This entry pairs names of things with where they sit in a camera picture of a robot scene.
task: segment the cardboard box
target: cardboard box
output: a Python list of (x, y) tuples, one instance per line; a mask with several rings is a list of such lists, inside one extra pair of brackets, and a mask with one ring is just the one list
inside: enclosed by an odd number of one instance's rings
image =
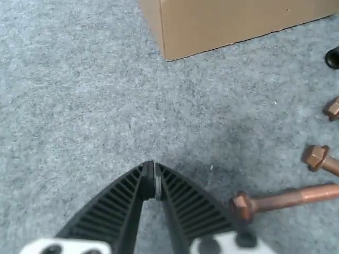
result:
[(166, 60), (339, 12), (339, 0), (138, 0)]

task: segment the bolt shaft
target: bolt shaft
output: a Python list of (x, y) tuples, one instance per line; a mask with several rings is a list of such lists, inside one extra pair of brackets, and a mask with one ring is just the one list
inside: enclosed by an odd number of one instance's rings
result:
[(327, 156), (323, 162), (323, 169), (333, 175), (339, 176), (339, 160), (331, 156)]
[(251, 198), (254, 213), (310, 204), (339, 197), (339, 185), (329, 184), (293, 190), (280, 195)]

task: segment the metal bolt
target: metal bolt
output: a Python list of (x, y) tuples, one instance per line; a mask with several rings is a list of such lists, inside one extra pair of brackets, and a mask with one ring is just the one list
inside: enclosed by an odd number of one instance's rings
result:
[(339, 160), (332, 158), (329, 151), (330, 147), (328, 146), (310, 146), (305, 150), (302, 160), (309, 165), (312, 172), (322, 168), (339, 176)]
[(328, 184), (262, 198), (251, 198), (245, 192), (238, 192), (230, 200), (229, 205), (230, 211), (235, 218), (246, 223), (251, 223), (256, 213), (305, 205), (338, 197), (339, 185)]
[(325, 114), (331, 122), (339, 119), (339, 97), (329, 102), (325, 107)]

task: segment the gray carpet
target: gray carpet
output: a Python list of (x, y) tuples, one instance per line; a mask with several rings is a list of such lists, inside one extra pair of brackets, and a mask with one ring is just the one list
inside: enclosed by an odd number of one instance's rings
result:
[[(226, 203), (339, 180), (300, 162), (339, 157), (339, 95), (323, 61), (339, 16), (165, 62), (134, 0), (0, 2), (0, 246), (53, 236), (108, 183), (154, 159)], [(147, 202), (136, 253), (171, 253)], [(339, 200), (257, 216), (278, 253), (338, 253)]]

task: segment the black object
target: black object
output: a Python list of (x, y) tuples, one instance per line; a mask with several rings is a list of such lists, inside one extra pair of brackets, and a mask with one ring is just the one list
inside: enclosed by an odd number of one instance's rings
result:
[(330, 50), (326, 56), (325, 61), (332, 69), (339, 69), (339, 47)]
[(101, 252), (98, 251), (98, 250), (89, 250), (89, 251), (85, 252), (84, 254), (101, 254)]
[(199, 244), (199, 254), (221, 254), (220, 245), (212, 237), (203, 237)]
[(61, 254), (62, 248), (59, 245), (51, 245), (42, 251), (42, 254)]
[(101, 191), (56, 237), (104, 241), (113, 253), (131, 254), (142, 203), (150, 198), (163, 203), (174, 253), (190, 253), (194, 239), (216, 233), (253, 235), (195, 183), (161, 164), (146, 161)]
[(236, 242), (243, 248), (254, 248), (257, 245), (257, 238), (250, 232), (239, 233)]

